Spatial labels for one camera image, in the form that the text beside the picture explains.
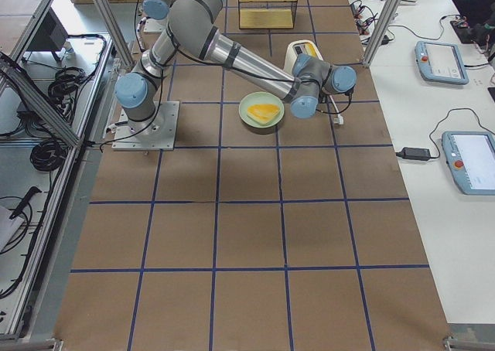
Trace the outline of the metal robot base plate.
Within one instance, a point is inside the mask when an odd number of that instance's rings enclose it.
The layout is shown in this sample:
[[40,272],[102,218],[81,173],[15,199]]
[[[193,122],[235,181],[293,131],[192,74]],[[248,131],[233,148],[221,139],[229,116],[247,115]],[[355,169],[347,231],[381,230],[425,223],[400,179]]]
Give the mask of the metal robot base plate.
[[159,103],[158,114],[151,120],[137,123],[129,121],[124,109],[121,109],[120,120],[126,124],[118,126],[115,132],[117,138],[111,144],[115,151],[156,151],[174,149],[177,121],[179,117],[179,101]]

